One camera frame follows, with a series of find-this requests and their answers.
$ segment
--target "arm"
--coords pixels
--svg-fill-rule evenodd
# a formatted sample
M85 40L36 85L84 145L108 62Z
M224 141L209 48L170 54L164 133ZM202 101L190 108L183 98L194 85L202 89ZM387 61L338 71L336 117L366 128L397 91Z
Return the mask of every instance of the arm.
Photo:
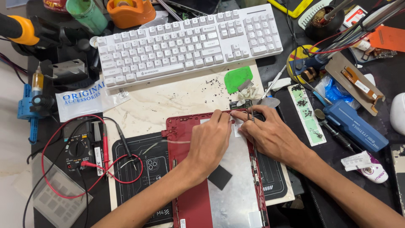
M255 139L259 152L285 163L311 179L323 188L360 227L405 226L404 217L342 176L313 150L306 147L284 124L275 109L254 105L253 110L263 113L266 121L256 119L253 123L247 119L245 113L238 111L232 111L231 115L245 121L239 130L250 141L252 138Z
M200 184L218 167L228 148L231 133L229 119L227 113L215 110L209 121L194 126L190 151L182 162L92 227L140 228L172 199Z

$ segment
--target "orange tag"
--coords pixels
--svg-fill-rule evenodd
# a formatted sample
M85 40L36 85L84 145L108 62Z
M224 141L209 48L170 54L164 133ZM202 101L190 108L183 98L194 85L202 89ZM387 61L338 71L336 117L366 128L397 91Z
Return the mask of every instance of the orange tag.
M369 35L372 47L384 48L399 52L405 52L405 46L403 45L404 37L404 29L392 28L388 26L380 26L375 30L375 32Z

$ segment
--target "spacebar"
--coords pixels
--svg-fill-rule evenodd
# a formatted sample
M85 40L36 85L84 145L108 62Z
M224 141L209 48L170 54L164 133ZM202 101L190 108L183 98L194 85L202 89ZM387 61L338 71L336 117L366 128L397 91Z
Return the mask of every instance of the spacebar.
M143 80L147 78L152 78L152 77L157 77L157 76L162 76L166 74L171 74L171 73L177 73L180 71L184 71L184 64L183 63L178 63L166 67L159 67L156 69L150 69L146 71L140 71L136 73L136 79Z

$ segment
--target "hand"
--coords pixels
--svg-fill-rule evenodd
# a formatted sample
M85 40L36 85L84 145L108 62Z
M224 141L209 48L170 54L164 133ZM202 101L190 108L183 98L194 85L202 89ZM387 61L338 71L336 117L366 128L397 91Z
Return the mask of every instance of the hand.
M281 120L274 108L265 105L254 105L252 108L254 111L261 112L266 121L262 122L255 119L253 123L247 119L246 113L239 111L232 111L231 115L245 122L238 130L250 142L252 142L252 137L255 139L256 148L259 152L298 171L308 158L316 155Z
M193 185L201 183L214 171L229 146L231 122L228 113L215 110L211 119L193 127L190 151L180 163L193 170Z

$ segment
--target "clear plastic tray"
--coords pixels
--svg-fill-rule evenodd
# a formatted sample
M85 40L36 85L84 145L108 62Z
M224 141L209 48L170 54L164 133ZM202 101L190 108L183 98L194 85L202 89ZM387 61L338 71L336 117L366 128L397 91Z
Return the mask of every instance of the clear plastic tray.
M52 162L44 157L45 171ZM41 155L35 156L28 168L22 172L12 185L28 199L38 180L42 177ZM77 196L84 191L76 182L57 166L53 166L47 174L52 187L64 196ZM89 194L89 203L93 197ZM70 228L86 208L86 195L74 199L65 199L56 195L42 179L32 195L31 202L45 218L56 228Z

